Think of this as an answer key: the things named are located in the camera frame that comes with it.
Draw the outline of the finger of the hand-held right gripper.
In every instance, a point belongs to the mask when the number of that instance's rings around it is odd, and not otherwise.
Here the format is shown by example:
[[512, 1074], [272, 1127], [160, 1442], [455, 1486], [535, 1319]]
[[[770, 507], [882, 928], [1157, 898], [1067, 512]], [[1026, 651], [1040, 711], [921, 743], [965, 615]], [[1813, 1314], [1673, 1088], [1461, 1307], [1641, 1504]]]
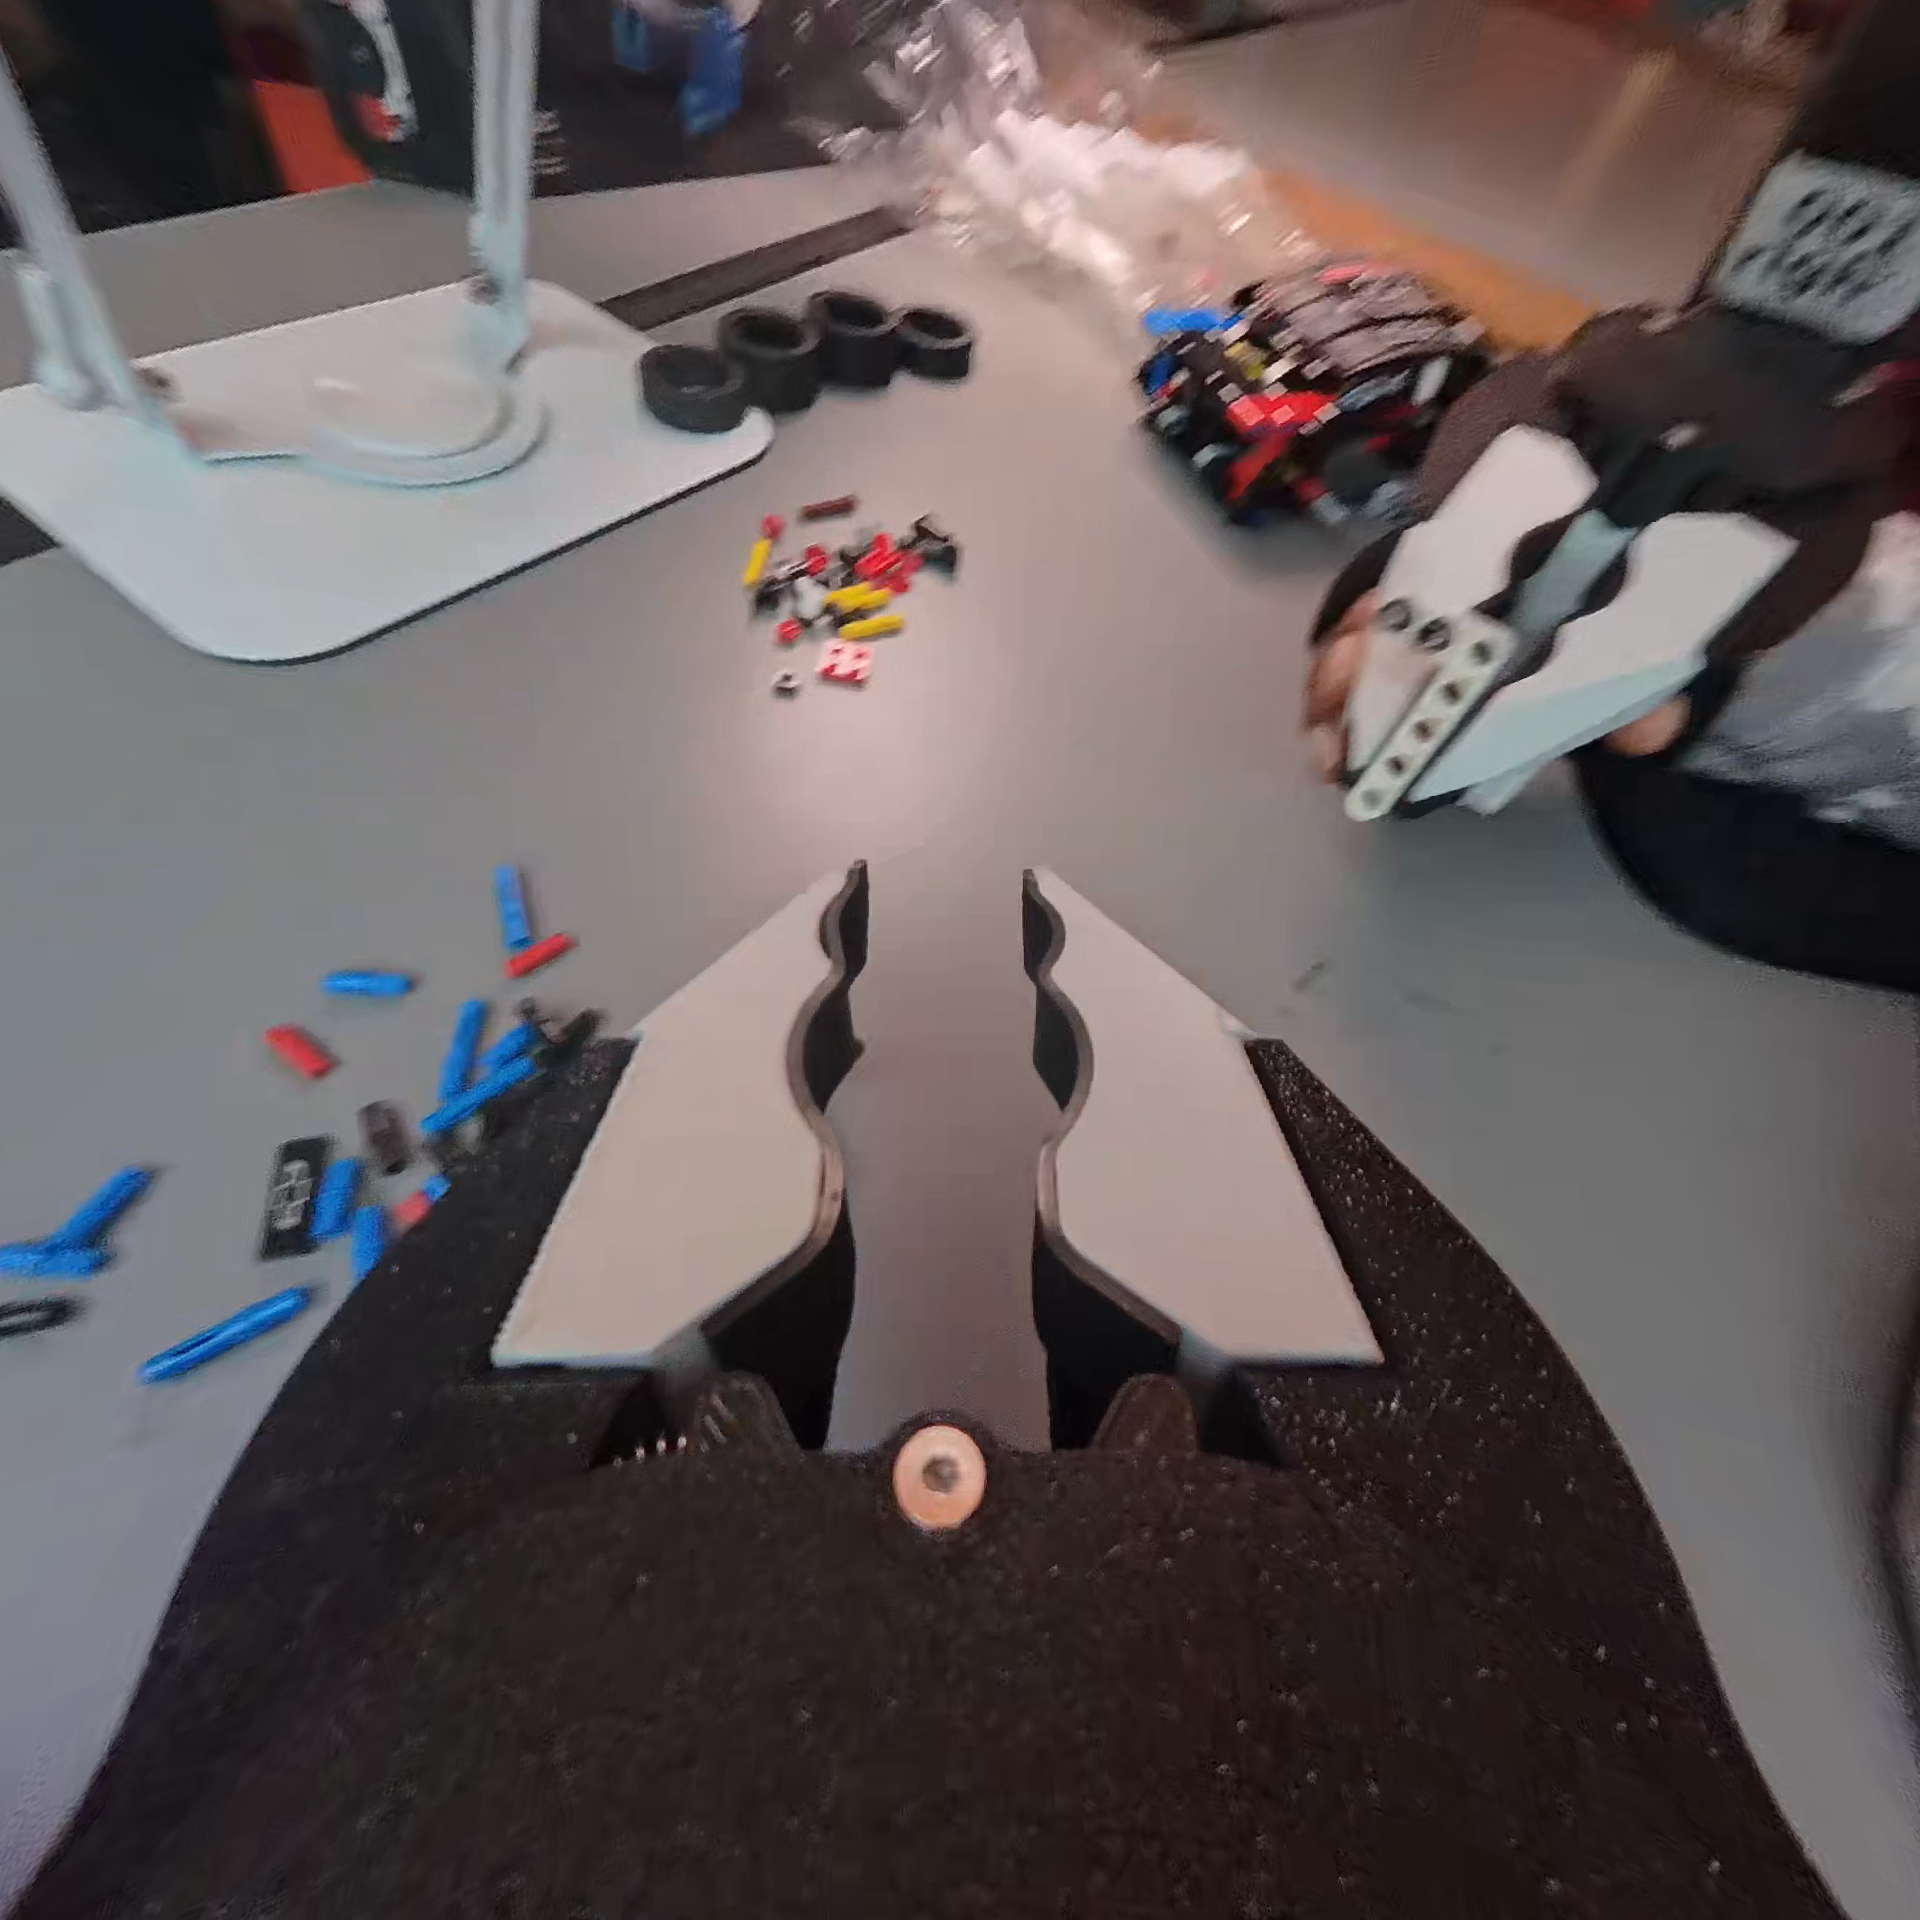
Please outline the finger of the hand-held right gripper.
[[[1577, 517], [1595, 487], [1595, 471], [1568, 439], [1529, 425], [1509, 427], [1431, 517], [1406, 528], [1383, 569], [1376, 608], [1381, 590], [1406, 590], [1445, 613], [1490, 615], [1488, 606], [1513, 585], [1520, 542], [1550, 521]], [[1518, 640], [1509, 677], [1529, 651], [1529, 642]]]
[[1410, 805], [1495, 811], [1545, 766], [1666, 704], [1792, 553], [1794, 539], [1744, 514], [1653, 521], [1625, 546], [1614, 599], [1563, 622], [1543, 658], [1488, 697]]

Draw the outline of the pile of blue black pins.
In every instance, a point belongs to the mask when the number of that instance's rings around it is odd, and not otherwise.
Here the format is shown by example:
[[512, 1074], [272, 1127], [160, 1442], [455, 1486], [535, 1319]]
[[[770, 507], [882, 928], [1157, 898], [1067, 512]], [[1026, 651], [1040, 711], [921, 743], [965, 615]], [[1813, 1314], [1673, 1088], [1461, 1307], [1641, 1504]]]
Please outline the pile of blue black pins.
[[[501, 976], [510, 985], [535, 981], [578, 946], [565, 930], [539, 930], [523, 871], [494, 869], [491, 898]], [[393, 967], [338, 967], [320, 976], [327, 1001], [384, 1006], [416, 992], [418, 976]], [[395, 1237], [423, 1223], [450, 1186], [450, 1170], [473, 1138], [487, 1138], [514, 1102], [597, 1035], [601, 1015], [583, 1010], [551, 1017], [537, 999], [519, 999], [512, 1019], [489, 1040], [491, 1001], [464, 999], [441, 1049], [434, 1095], [423, 1118], [409, 1120], [393, 1102], [373, 1099], [354, 1115], [354, 1138], [295, 1136], [272, 1152], [272, 1175], [261, 1202], [256, 1259], [304, 1259], [334, 1243], [350, 1255], [350, 1280], [368, 1278]], [[270, 1024], [258, 1038], [281, 1072], [318, 1088], [343, 1067], [343, 1054], [302, 1022]], [[418, 1189], [389, 1205], [389, 1184], [416, 1163], [432, 1166]], [[5, 1346], [75, 1326], [87, 1303], [78, 1287], [101, 1278], [117, 1259], [114, 1237], [151, 1195], [158, 1163], [128, 1163], [96, 1184], [48, 1232], [5, 1239]], [[306, 1282], [279, 1287], [199, 1328], [139, 1362], [142, 1385], [169, 1385], [215, 1360], [274, 1337], [304, 1321], [320, 1301]]]

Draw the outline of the pile of red yellow bricks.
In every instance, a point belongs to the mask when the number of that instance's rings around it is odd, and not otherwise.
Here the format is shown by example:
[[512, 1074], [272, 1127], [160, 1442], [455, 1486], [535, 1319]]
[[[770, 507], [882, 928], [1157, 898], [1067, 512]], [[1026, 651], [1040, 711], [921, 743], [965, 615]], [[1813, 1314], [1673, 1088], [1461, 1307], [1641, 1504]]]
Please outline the pile of red yellow bricks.
[[859, 507], [855, 494], [816, 496], [759, 521], [738, 592], [779, 658], [779, 702], [814, 683], [869, 686], [878, 649], [905, 635], [921, 583], [953, 583], [962, 567], [967, 549], [946, 519], [921, 514], [896, 530]]

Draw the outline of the clear plastic bags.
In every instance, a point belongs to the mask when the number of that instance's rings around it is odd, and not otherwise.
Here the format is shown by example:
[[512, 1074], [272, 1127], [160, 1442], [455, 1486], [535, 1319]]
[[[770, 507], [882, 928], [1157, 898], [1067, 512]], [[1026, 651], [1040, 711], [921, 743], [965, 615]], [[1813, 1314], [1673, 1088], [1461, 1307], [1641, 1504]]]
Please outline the clear plastic bags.
[[793, 130], [955, 249], [1122, 320], [1330, 258], [1118, 5], [789, 5]]

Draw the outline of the white book stand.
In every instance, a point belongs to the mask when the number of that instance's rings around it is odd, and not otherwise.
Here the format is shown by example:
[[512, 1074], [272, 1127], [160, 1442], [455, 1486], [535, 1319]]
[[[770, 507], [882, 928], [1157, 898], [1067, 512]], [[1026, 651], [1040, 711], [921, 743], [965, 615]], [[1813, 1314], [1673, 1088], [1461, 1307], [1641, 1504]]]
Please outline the white book stand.
[[475, 5], [469, 274], [137, 361], [14, 71], [9, 254], [32, 379], [2, 395], [5, 501], [183, 647], [336, 656], [754, 464], [640, 407], [656, 345], [530, 274], [537, 5]]

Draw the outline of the grey bent beam brick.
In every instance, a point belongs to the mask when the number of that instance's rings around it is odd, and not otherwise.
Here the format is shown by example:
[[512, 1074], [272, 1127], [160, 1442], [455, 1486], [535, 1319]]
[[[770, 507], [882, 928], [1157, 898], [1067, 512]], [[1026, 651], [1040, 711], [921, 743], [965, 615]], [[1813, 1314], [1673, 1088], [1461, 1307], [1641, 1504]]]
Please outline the grey bent beam brick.
[[1415, 818], [1461, 800], [1467, 789], [1442, 784], [1442, 759], [1463, 743], [1518, 651], [1518, 635], [1499, 617], [1445, 613], [1406, 590], [1381, 590], [1349, 702], [1346, 818]]

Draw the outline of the person's right hand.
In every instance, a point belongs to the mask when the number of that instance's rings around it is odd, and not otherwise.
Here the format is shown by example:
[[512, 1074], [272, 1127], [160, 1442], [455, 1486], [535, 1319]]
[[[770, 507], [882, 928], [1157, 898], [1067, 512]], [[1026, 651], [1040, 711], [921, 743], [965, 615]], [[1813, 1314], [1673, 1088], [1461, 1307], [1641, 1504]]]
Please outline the person's right hand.
[[1344, 784], [1349, 763], [1346, 711], [1360, 674], [1371, 631], [1371, 603], [1358, 601], [1312, 647], [1303, 686], [1303, 736], [1312, 750], [1317, 775], [1326, 784]]

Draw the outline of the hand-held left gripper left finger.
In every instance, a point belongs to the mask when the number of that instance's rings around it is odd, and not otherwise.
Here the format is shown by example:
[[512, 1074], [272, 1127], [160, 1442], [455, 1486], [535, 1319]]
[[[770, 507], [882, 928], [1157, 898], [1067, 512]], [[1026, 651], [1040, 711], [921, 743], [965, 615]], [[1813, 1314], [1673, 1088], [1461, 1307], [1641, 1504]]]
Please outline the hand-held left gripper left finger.
[[491, 1346], [496, 1369], [718, 1349], [848, 1221], [827, 1120], [862, 1056], [864, 859], [818, 878], [633, 1029], [633, 1054]]

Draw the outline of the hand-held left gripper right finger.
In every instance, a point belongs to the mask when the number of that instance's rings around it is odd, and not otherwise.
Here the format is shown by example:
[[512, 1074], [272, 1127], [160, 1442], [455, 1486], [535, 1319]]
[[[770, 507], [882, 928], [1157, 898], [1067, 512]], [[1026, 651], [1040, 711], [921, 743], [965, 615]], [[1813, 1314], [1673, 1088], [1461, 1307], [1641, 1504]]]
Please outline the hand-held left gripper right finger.
[[1255, 1033], [1049, 869], [1024, 873], [1024, 962], [1061, 1109], [1042, 1246], [1177, 1369], [1381, 1369]]

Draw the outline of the grey desk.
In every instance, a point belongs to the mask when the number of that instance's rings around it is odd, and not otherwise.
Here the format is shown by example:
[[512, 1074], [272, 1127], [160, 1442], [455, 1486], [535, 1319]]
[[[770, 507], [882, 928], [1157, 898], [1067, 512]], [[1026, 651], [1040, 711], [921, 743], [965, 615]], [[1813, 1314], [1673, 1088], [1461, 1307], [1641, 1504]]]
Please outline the grey desk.
[[[137, 1365], [343, 1253], [254, 1259], [274, 1145], [425, 1102], [501, 990], [489, 878], [635, 1024], [871, 866], [832, 1104], [857, 1307], [832, 1435], [1045, 1435], [1026, 1307], [1049, 1102], [1029, 866], [1303, 1063], [1568, 1351], [1641, 1477], [1781, 1808], [1851, 1915], [1915, 1911], [1915, 1762], [1867, 1518], [1915, 1269], [1915, 1010], [1753, 967], [1623, 887], [1566, 782], [1351, 832], [1298, 725], [1328, 544], [1237, 544], [1138, 441], [1129, 352], [923, 233], [807, 283], [958, 311], [969, 382], [823, 400], [720, 487], [347, 656], [185, 651], [64, 551], [5, 565], [5, 1237], [160, 1179], [82, 1319], [5, 1346], [5, 1904], [112, 1739], [208, 1502], [320, 1321]], [[779, 702], [768, 512], [949, 521], [864, 688]], [[418, 976], [327, 1001], [331, 969]], [[258, 1038], [311, 1024], [325, 1086]]]

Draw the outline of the partly built toy race car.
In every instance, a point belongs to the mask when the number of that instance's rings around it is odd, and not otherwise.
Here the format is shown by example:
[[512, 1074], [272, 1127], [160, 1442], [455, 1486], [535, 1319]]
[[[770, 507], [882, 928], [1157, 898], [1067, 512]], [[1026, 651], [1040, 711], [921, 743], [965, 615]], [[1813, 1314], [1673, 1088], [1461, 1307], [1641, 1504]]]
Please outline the partly built toy race car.
[[1141, 427], [1237, 526], [1403, 521], [1442, 416], [1502, 361], [1474, 313], [1369, 256], [1150, 306], [1143, 331]]

